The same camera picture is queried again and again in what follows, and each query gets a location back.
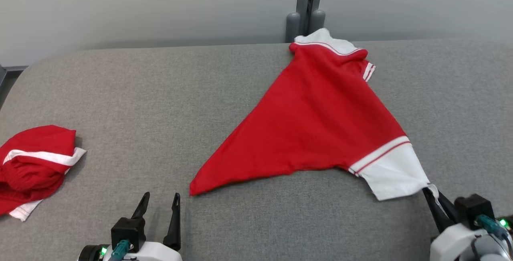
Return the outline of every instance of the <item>white wall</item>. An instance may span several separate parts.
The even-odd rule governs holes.
[[[296,0],[0,0],[0,64],[79,49],[277,43]]]
[[[476,36],[513,42],[513,0],[320,0],[348,40]]]

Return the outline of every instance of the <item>white stripe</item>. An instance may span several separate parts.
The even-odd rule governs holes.
[[[86,150],[82,148],[75,148],[75,150],[73,151],[73,156],[60,155],[50,152],[26,152],[22,150],[11,150],[5,157],[4,162],[2,164],[5,164],[7,161],[12,160],[14,157],[27,156],[66,166],[73,166],[80,159],[80,157],[84,155],[84,153],[86,153]]]
[[[372,162],[374,159],[376,159],[377,157],[380,157],[381,155],[383,155],[386,151],[390,150],[391,148],[393,148],[394,146],[397,146],[398,144],[401,144],[401,143],[404,143],[404,142],[409,142],[409,139],[408,137],[406,136],[402,136],[402,137],[399,137],[399,138],[396,138],[386,144],[384,144],[383,146],[379,147],[377,150],[375,150],[374,152],[366,155],[365,157],[363,157],[362,159],[360,159],[359,161],[357,161],[356,163],[352,164],[351,167],[349,168],[349,171],[351,173],[353,173],[354,175],[356,176],[360,176],[360,174],[356,174],[356,172],[361,169],[363,166],[369,164],[370,162]]]
[[[73,150],[73,156],[60,155],[50,152],[26,152],[22,150],[11,150],[5,157],[2,165],[5,164],[7,161],[12,160],[14,157],[28,156],[71,167],[77,163],[77,161],[80,159],[80,157],[82,157],[82,155],[84,155],[84,153],[86,153],[86,150],[82,148],[75,148],[75,150]],[[16,207],[14,210],[12,210],[9,213],[9,215],[16,219],[20,219],[21,221],[25,221],[41,201],[42,200],[37,200],[22,204]]]
[[[361,50],[361,49],[355,49],[355,50],[351,51],[350,53],[340,53],[339,51],[336,51],[331,46],[329,46],[329,45],[327,45],[325,43],[320,43],[320,42],[298,43],[298,42],[295,42],[295,44],[298,44],[298,45],[319,45],[319,46],[324,46],[325,48],[329,49],[330,51],[336,53],[339,56],[348,56],[348,55],[351,55],[352,53],[354,53],[356,51],[360,51]]]
[[[375,65],[372,65],[372,67],[370,68],[370,71],[369,71],[369,76],[368,78],[365,80],[366,82],[368,82],[370,80],[370,77],[372,77],[372,73],[374,73],[374,69],[376,69],[376,66]]]
[[[367,76],[369,75],[370,68],[372,67],[371,63],[367,63],[367,66],[365,67],[365,71],[363,73],[363,80],[366,81]]]

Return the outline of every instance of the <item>red fabric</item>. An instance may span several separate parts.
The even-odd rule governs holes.
[[[75,133],[54,125],[28,129],[0,147],[0,161],[3,162],[12,150],[73,156]],[[53,194],[61,186],[68,168],[29,156],[17,156],[6,161],[0,166],[0,215]]]
[[[295,54],[262,100],[202,166],[190,195],[299,170],[345,170],[405,133],[363,79],[367,51]]]

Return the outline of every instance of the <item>white fabric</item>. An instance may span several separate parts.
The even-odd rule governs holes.
[[[347,56],[360,50],[347,40],[332,38],[325,28],[317,29],[308,36],[297,36],[294,38],[294,42],[298,45],[321,45],[339,56]]]
[[[38,159],[43,159],[46,161],[51,161],[57,164],[62,164],[64,166],[73,166],[77,163],[77,161],[86,153],[86,150],[82,148],[75,148],[73,150],[73,156],[66,156],[66,155],[60,155],[50,152],[25,152],[22,150],[12,150],[10,151],[7,156],[4,159],[5,164],[7,161],[12,160],[14,157],[17,156],[29,156],[34,157]],[[23,204],[21,206],[16,207],[14,210],[12,210],[9,215],[11,215],[14,218],[20,219],[21,221],[27,220],[28,216],[32,213],[32,211],[35,209],[35,207],[41,202],[42,200],[32,201],[28,202],[27,204]]]
[[[372,76],[372,73],[374,73],[374,69],[376,69],[376,66],[374,66],[371,63],[367,64],[367,67],[365,67],[365,71],[363,72],[363,80],[368,82],[370,79],[370,76]]]
[[[409,196],[429,185],[406,136],[381,146],[353,164],[349,171],[363,177],[379,201]]]
[[[438,201],[438,198],[440,198],[440,193],[438,192],[438,188],[434,185],[434,184],[429,184],[427,186],[427,188],[431,191],[431,193],[433,194],[433,197],[434,199],[436,200],[436,203],[438,204],[438,206],[440,206],[440,208],[442,207],[442,205],[440,204],[440,202]]]

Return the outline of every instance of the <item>gray cushioned table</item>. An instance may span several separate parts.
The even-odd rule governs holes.
[[[370,86],[449,199],[479,193],[513,213],[511,49],[476,40],[355,43]],[[0,259],[75,260],[151,192],[149,241],[182,194],[185,261],[428,260],[422,194],[378,202],[348,172],[298,172],[189,197],[198,169],[292,58],[287,44],[109,49],[43,60],[0,110],[0,144],[35,126],[77,130],[88,152],[22,223],[0,217]]]

